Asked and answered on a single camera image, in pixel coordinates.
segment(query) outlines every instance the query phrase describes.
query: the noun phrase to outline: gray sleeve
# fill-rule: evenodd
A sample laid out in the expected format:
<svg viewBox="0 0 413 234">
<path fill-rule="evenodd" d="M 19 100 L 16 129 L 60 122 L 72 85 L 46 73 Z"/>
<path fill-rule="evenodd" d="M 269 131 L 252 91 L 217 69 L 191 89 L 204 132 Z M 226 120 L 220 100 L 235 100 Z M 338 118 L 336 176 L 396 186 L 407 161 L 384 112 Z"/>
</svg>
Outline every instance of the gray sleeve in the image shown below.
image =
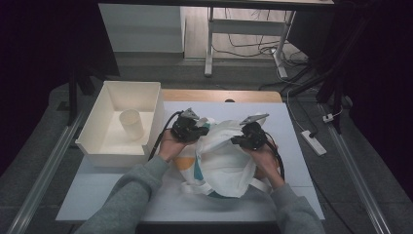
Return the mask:
<svg viewBox="0 0 413 234">
<path fill-rule="evenodd" d="M 134 166 L 118 180 L 103 207 L 76 233 L 134 233 L 168 168 L 169 164 L 159 156 L 144 166 Z"/>
<path fill-rule="evenodd" d="M 277 223 L 283 234 L 324 233 L 321 221 L 305 197 L 298 197 L 289 184 L 271 194 L 277 207 Z"/>
</svg>

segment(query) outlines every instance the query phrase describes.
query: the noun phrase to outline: white box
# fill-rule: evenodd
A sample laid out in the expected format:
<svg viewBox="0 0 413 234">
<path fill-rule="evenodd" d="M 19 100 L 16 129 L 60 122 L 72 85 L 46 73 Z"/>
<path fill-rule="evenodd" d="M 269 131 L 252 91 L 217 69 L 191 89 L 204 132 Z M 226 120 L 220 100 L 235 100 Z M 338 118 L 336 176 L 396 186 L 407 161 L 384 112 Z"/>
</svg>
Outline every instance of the white box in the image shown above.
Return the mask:
<svg viewBox="0 0 413 234">
<path fill-rule="evenodd" d="M 132 140 L 119 115 L 139 111 L 144 135 Z M 164 124 L 161 83 L 105 81 L 76 144 L 95 167 L 130 168 L 148 161 Z"/>
</svg>

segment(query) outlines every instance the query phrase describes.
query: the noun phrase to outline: white table surface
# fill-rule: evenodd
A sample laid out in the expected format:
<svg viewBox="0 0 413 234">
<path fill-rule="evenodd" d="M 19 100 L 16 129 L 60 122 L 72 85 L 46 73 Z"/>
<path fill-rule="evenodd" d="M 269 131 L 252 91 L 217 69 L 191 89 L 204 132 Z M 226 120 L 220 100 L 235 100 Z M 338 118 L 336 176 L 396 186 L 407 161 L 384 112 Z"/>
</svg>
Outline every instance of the white table surface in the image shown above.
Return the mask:
<svg viewBox="0 0 413 234">
<path fill-rule="evenodd" d="M 319 218 L 324 219 L 285 104 L 165 101 L 164 121 L 175 111 L 189 107 L 200 117 L 211 117 L 218 122 L 243 120 L 257 112 L 269 113 L 263 129 L 279 146 L 286 182 L 297 195 L 305 196 Z M 88 158 L 84 157 L 56 220 L 83 221 L 91 217 L 103 205 L 116 181 L 128 170 L 95 168 Z M 276 207 L 269 195 L 253 187 L 250 187 L 241 199 L 216 199 L 181 192 L 180 183 L 183 181 L 179 171 L 171 164 L 163 177 L 163 186 L 149 202 L 141 222 L 276 220 Z"/>
</svg>

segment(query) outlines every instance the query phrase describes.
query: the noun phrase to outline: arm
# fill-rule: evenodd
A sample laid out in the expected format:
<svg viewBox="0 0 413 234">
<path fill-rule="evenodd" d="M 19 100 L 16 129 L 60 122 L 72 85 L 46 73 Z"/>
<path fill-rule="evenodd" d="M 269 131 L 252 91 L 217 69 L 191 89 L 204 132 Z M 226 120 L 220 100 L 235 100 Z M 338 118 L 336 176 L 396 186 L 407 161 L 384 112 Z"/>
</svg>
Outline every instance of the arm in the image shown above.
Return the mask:
<svg viewBox="0 0 413 234">
<path fill-rule="evenodd" d="M 76 233 L 134 233 L 150 198 L 162 185 L 168 162 L 189 143 L 176 141 L 165 131 L 159 155 L 134 166 L 113 187 L 103 207 Z"/>
<path fill-rule="evenodd" d="M 269 179 L 274 192 L 271 198 L 277 207 L 277 223 L 283 234 L 324 233 L 319 217 L 305 197 L 298 197 L 284 182 L 278 164 L 268 145 L 258 150 L 244 149 L 254 159 L 259 173 Z"/>
</svg>

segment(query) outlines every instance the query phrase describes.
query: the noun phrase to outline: white cup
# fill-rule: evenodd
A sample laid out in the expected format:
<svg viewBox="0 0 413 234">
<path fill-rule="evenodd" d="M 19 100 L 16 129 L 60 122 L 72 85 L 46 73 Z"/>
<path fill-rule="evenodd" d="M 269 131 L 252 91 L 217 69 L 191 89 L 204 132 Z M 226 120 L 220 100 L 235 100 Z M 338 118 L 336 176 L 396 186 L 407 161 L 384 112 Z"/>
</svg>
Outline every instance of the white cup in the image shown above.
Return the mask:
<svg viewBox="0 0 413 234">
<path fill-rule="evenodd" d="M 142 121 L 137 110 L 127 109 L 123 111 L 119 115 L 119 121 L 121 121 L 122 127 L 131 139 L 137 140 L 143 136 Z"/>
</svg>

